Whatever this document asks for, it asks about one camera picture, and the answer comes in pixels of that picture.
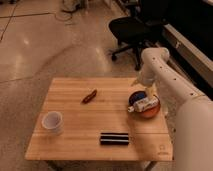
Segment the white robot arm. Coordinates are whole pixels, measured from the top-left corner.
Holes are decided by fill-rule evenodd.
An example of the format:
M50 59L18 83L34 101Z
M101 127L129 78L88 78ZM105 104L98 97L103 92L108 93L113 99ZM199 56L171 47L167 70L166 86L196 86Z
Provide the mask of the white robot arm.
M172 171L213 171L213 100L168 64L165 47L146 48L138 82L151 87L159 78L181 101L175 118Z

